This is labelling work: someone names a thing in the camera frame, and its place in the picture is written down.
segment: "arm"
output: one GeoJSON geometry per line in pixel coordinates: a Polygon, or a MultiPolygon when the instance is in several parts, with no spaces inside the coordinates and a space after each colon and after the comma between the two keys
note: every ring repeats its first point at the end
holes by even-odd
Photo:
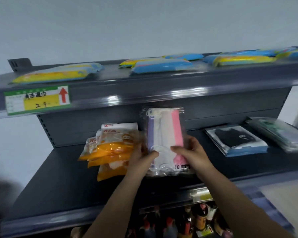
{"type": "Polygon", "coordinates": [[[234,237],[293,237],[212,165],[196,138],[189,138],[191,150],[175,146],[171,150],[187,158],[199,179],[209,189],[234,237]]]}
{"type": "Polygon", "coordinates": [[[154,151],[145,157],[141,157],[141,145],[136,146],[130,157],[126,176],[115,189],[83,238],[125,237],[132,204],[141,180],[149,169],[151,162],[158,155],[158,152],[154,151]]]}

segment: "forearm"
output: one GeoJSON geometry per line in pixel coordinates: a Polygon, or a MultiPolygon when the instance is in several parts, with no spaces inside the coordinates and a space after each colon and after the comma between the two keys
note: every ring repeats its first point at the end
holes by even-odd
{"type": "Polygon", "coordinates": [[[235,237],[292,237],[214,167],[200,170],[203,180],[235,237]]]}
{"type": "Polygon", "coordinates": [[[125,176],[84,238],[123,238],[141,179],[125,176]]]}

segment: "face mask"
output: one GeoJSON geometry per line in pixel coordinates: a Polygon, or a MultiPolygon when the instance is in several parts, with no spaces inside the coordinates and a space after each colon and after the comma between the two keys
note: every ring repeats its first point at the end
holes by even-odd
{"type": "Polygon", "coordinates": [[[150,108],[147,111],[148,149],[159,152],[153,161],[153,168],[158,170],[177,171],[186,159],[170,150],[170,146],[183,146],[183,137],[179,111],[174,108],[150,108]]]}

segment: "price tag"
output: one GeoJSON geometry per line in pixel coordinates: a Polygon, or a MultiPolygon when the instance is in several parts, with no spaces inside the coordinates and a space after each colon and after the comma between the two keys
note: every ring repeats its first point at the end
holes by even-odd
{"type": "Polygon", "coordinates": [[[45,112],[71,106],[68,86],[4,92],[8,115],[45,112]]]}

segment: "red arrow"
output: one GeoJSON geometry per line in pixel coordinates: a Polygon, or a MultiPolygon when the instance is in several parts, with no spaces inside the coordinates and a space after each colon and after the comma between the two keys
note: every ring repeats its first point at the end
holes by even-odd
{"type": "Polygon", "coordinates": [[[64,88],[62,88],[59,94],[62,96],[62,103],[65,103],[65,94],[68,94],[68,92],[64,88]]]}

